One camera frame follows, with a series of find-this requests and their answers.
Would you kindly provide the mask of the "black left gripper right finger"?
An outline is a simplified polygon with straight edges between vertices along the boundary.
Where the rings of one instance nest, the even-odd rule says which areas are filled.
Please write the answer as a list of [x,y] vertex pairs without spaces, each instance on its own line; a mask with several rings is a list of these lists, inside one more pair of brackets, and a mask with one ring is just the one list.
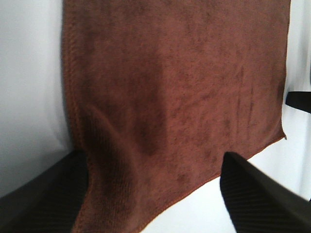
[[224,154],[220,190],[238,233],[311,231],[311,203],[235,152]]

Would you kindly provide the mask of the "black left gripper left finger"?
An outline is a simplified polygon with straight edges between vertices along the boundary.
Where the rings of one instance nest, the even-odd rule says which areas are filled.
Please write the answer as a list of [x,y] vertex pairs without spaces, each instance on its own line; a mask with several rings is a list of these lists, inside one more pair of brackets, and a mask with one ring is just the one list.
[[70,233],[88,187],[86,156],[73,151],[0,199],[2,233]]

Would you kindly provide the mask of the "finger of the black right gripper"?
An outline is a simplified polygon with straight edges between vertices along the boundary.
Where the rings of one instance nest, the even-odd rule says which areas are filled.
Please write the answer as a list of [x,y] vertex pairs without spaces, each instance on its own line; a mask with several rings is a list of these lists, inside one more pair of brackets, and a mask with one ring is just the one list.
[[311,92],[306,91],[288,92],[285,104],[292,108],[307,113],[311,113]]

